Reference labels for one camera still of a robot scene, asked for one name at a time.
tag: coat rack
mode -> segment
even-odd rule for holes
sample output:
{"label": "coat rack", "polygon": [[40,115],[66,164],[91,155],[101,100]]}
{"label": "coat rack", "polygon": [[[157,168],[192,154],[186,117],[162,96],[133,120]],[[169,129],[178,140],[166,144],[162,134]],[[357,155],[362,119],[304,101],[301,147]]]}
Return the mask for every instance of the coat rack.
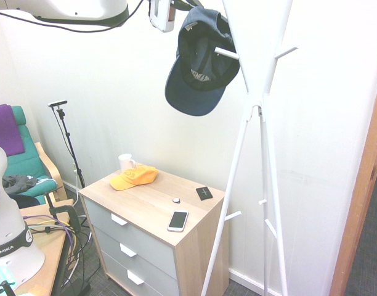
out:
{"label": "coat rack", "polygon": [[[274,144],[274,133],[272,128],[272,116],[269,107],[269,97],[270,89],[272,86],[272,81],[275,75],[277,61],[281,57],[293,52],[297,47],[290,47],[287,49],[282,49],[282,41],[287,27],[288,17],[290,15],[291,6],[293,0],[281,0],[281,9],[279,11],[279,16],[275,18],[276,24],[274,26],[274,32],[272,33],[272,40],[269,49],[269,56],[267,58],[267,68],[264,71],[264,88],[250,90],[252,87],[252,82],[248,81],[245,73],[246,67],[248,64],[245,63],[244,58],[239,56],[240,40],[237,40],[237,35],[234,34],[234,16],[230,14],[231,7],[230,2],[232,0],[222,0],[224,5],[224,10],[229,21],[232,38],[235,44],[235,49],[237,53],[229,52],[224,49],[216,48],[215,52],[218,54],[225,55],[232,59],[239,60],[239,64],[242,70],[243,78],[245,80],[247,97],[245,109],[243,111],[243,116],[241,119],[241,125],[238,134],[238,140],[235,146],[235,151],[233,153],[232,166],[230,169],[230,174],[227,182],[227,189],[225,190],[225,197],[221,209],[221,214],[219,218],[219,224],[217,225],[216,237],[213,244],[213,249],[211,257],[209,260],[208,269],[206,271],[205,282],[203,284],[201,296],[206,296],[208,290],[209,281],[211,278],[214,262],[216,260],[217,250],[219,248],[221,235],[223,232],[224,222],[237,216],[240,212],[236,212],[229,216],[226,216],[229,202],[230,194],[235,178],[235,173],[237,171],[238,161],[240,157],[240,152],[243,144],[243,139],[245,137],[247,124],[250,121],[255,107],[258,107],[258,115],[260,118],[260,127],[261,127],[261,157],[262,157],[262,200],[259,201],[259,204],[263,206],[264,210],[264,296],[268,295],[268,269],[267,266],[267,241],[268,241],[268,231],[271,233],[277,240],[278,248],[278,259],[279,259],[279,272],[280,279],[282,282],[282,295],[288,296],[287,292],[287,280],[286,280],[286,266],[285,266],[285,254],[283,249],[283,235],[282,235],[282,221],[280,218],[280,203],[279,203],[279,193],[278,193],[278,181],[277,181],[277,170],[276,170],[276,161],[275,161],[275,144]],[[276,227],[268,219],[268,166],[270,171],[270,181],[272,188],[272,196],[274,198],[274,212],[275,212],[275,222]]]}

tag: camera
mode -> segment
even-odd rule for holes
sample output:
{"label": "camera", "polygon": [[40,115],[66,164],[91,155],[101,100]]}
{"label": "camera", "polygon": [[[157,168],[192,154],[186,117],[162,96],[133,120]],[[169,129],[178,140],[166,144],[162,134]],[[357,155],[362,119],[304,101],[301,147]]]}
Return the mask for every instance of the camera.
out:
{"label": "camera", "polygon": [[56,106],[63,105],[66,103],[68,103],[68,101],[57,101],[57,102],[47,103],[47,105],[49,107],[56,107]]}

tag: cap logo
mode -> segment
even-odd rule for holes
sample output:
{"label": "cap logo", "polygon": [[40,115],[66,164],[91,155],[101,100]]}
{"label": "cap logo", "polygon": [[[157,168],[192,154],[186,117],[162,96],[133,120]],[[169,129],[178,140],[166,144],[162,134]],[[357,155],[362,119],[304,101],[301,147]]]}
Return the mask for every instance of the cap logo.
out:
{"label": "cap logo", "polygon": [[198,73],[197,71],[194,71],[193,69],[191,69],[191,74],[194,76],[195,79],[202,82],[210,80],[210,78],[206,76],[205,74]]}

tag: black cloth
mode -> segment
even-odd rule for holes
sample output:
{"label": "black cloth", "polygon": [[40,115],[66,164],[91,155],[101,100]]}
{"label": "black cloth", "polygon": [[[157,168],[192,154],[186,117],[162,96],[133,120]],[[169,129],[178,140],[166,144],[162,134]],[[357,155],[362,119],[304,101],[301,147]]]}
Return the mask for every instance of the black cloth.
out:
{"label": "black cloth", "polygon": [[8,194],[25,192],[34,187],[37,182],[37,179],[31,176],[9,175],[2,177],[2,186]]}
{"label": "black cloth", "polygon": [[40,205],[39,200],[35,197],[23,194],[8,194],[11,199],[17,202],[18,208],[29,208]]}

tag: wooden dresser top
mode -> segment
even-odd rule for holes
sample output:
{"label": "wooden dresser top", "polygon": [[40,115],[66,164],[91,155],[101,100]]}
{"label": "wooden dresser top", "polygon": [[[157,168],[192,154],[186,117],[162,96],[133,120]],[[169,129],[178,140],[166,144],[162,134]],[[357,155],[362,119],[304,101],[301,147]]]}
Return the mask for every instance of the wooden dresser top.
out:
{"label": "wooden dresser top", "polygon": [[[224,198],[223,191],[208,187],[213,198],[201,201],[195,189],[206,185],[160,170],[150,184],[117,191],[109,180],[119,174],[120,171],[116,171],[79,193],[173,247]],[[180,198],[180,203],[172,201],[175,197]],[[174,210],[189,212],[183,232],[167,231]]]}

